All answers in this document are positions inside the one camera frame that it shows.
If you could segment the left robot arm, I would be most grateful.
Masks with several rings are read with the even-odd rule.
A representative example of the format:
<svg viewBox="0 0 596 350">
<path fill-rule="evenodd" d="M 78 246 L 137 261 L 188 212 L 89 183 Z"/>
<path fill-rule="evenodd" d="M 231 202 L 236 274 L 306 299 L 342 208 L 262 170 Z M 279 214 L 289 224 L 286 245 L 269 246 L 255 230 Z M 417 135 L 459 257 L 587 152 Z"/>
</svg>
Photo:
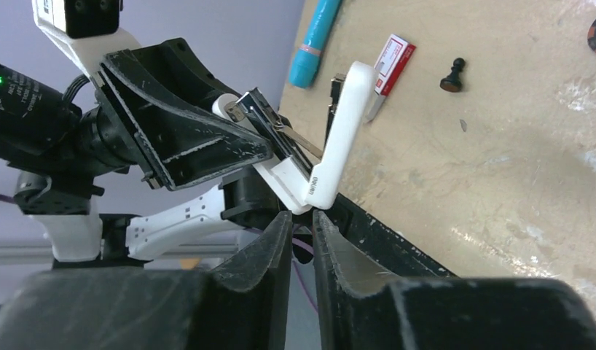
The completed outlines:
<svg viewBox="0 0 596 350">
<path fill-rule="evenodd" d="M 184 39 L 110 53 L 99 77 L 98 104 L 83 112 L 73 100 L 85 75 L 60 92 L 0 64 L 0 158 L 20 171 L 14 202 L 44 227 L 54 268 L 140 266 L 197 238 L 269 225 L 281 205 L 254 166 L 272 144 L 222 117 L 234 91 Z M 145 217 L 99 213 L 95 179 L 133 166 L 155 189 L 220 183 Z"/>
</svg>

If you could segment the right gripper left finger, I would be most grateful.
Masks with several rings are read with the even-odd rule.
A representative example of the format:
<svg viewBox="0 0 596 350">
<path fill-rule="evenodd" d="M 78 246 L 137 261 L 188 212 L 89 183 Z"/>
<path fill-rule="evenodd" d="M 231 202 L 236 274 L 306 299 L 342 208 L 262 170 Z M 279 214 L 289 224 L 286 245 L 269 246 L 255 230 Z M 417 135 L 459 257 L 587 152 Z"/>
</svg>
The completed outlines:
<svg viewBox="0 0 596 350">
<path fill-rule="evenodd" d="M 0 349 L 283 349 L 292 216 L 211 271 L 94 268 L 29 278 Z"/>
</svg>

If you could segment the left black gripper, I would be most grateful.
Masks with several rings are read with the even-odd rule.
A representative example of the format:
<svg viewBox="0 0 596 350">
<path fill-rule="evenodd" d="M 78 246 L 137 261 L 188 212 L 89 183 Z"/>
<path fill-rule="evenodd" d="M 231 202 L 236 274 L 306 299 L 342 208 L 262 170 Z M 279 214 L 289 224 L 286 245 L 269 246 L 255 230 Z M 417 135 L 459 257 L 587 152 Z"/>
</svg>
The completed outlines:
<svg viewBox="0 0 596 350">
<path fill-rule="evenodd" d="M 207 69 L 183 38 L 105 55 L 95 106 L 76 126 L 76 176 L 140 167 L 148 180 L 181 190 L 272 157 L 272 144 L 212 112 L 238 92 Z"/>
</svg>

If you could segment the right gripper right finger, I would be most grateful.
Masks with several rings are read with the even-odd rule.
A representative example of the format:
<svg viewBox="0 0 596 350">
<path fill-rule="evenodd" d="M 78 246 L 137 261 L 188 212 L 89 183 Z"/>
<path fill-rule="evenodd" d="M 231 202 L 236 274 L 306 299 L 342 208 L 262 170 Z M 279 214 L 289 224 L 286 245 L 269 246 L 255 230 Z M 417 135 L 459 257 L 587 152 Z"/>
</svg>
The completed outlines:
<svg viewBox="0 0 596 350">
<path fill-rule="evenodd" d="M 323 349 L 596 349 L 596 321 L 556 279 L 405 277 L 313 215 Z"/>
</svg>

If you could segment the light blue white stapler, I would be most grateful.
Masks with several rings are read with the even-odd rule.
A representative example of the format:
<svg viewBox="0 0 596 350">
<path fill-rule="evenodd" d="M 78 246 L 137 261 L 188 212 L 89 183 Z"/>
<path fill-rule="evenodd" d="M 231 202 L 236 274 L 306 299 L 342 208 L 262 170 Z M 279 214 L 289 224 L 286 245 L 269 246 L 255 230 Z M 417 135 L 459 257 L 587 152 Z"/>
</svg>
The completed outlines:
<svg viewBox="0 0 596 350">
<path fill-rule="evenodd" d="M 255 163 L 254 169 L 296 215 L 332 207 L 377 72 L 356 61 L 338 77 L 341 88 L 322 147 L 284 122 L 257 88 L 241 97 L 225 93 L 213 103 L 214 114 L 272 142 L 272 157 Z"/>
</svg>

